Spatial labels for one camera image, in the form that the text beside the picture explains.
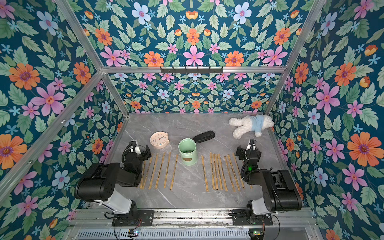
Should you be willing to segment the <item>tan paper straw fourteenth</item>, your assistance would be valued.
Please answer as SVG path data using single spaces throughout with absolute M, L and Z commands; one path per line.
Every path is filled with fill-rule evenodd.
M 232 173 L 234 175 L 234 179 L 235 179 L 235 183 L 236 183 L 236 186 L 238 188 L 238 190 L 240 191 L 240 185 L 239 185 L 239 182 L 238 182 L 238 179 L 237 179 L 237 176 L 236 176 L 236 172 L 235 172 L 235 169 L 234 169 L 234 165 L 232 163 L 232 159 L 231 159 L 231 156 L 228 155 L 228 159 L 229 159 L 229 162 L 230 162 L 230 166 L 231 166 L 231 170 L 232 170 Z

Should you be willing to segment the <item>tan paper straw fifteenth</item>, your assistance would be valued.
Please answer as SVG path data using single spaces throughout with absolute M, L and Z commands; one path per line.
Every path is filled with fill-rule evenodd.
M 236 158 L 236 156 L 235 156 L 235 153 L 232 153 L 232 154 L 233 154 L 233 157 L 234 157 L 235 166 L 236 166 L 237 171 L 238 171 L 240 184 L 241 184 L 241 186 L 242 186 L 242 189 L 244 189 L 244 188 L 245 188 L 245 185 L 244 185 L 244 182 L 243 182 L 243 180 L 242 180 L 242 178 L 241 178 L 241 172 L 240 172 L 240 168 L 239 168 L 239 165 L 238 165 L 238 162 L 237 162 L 237 158 Z

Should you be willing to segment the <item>tan paper straw eleventh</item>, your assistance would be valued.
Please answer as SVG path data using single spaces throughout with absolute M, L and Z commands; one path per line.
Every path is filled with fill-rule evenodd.
M 223 190 L 222 178 L 221 178 L 221 169 L 219 163 L 219 156 L 216 154 L 216 165 L 217 165 L 217 175 L 218 175 L 218 189 Z

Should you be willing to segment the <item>tan paper straw seventeenth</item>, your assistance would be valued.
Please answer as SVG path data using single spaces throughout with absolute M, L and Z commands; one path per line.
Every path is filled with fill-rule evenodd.
M 201 155 L 201 161 L 202 161 L 202 167 L 203 167 L 203 175 L 205 180 L 206 192 L 209 192 L 210 190 L 209 190 L 208 179 L 207 179 L 206 168 L 205 168 L 205 160 L 203 155 Z

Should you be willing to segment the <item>tan paper straw thirteenth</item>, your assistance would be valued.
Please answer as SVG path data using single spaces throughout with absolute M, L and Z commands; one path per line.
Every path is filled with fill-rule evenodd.
M 233 182 L 233 179 L 232 179 L 232 175 L 231 175 L 231 170 L 230 170 L 228 158 L 227 158 L 226 155 L 225 155 L 225 163 L 226 163 L 226 167 L 227 167 L 227 170 L 228 170 L 228 175 L 229 175 L 229 179 L 230 179 L 230 182 L 231 182 L 231 186 L 232 186 L 233 192 L 236 192 L 235 185 L 234 185 L 234 182 Z

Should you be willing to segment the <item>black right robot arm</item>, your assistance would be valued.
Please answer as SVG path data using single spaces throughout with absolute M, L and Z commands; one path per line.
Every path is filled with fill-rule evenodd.
M 257 141 L 249 140 L 246 148 L 237 147 L 235 156 L 243 161 L 240 177 L 249 186 L 260 186 L 262 197 L 248 202 L 245 213 L 248 217 L 263 216 L 277 212 L 299 211 L 303 203 L 299 191 L 288 170 L 261 169 L 262 152 Z

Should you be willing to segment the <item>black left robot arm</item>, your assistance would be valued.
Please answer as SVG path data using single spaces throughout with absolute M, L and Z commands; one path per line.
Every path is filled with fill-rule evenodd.
M 135 201 L 124 197 L 115 187 L 138 187 L 143 175 L 143 162 L 151 157 L 149 146 L 129 142 L 119 163 L 96 163 L 86 170 L 76 186 L 75 197 L 99 204 L 116 215 L 137 216 Z

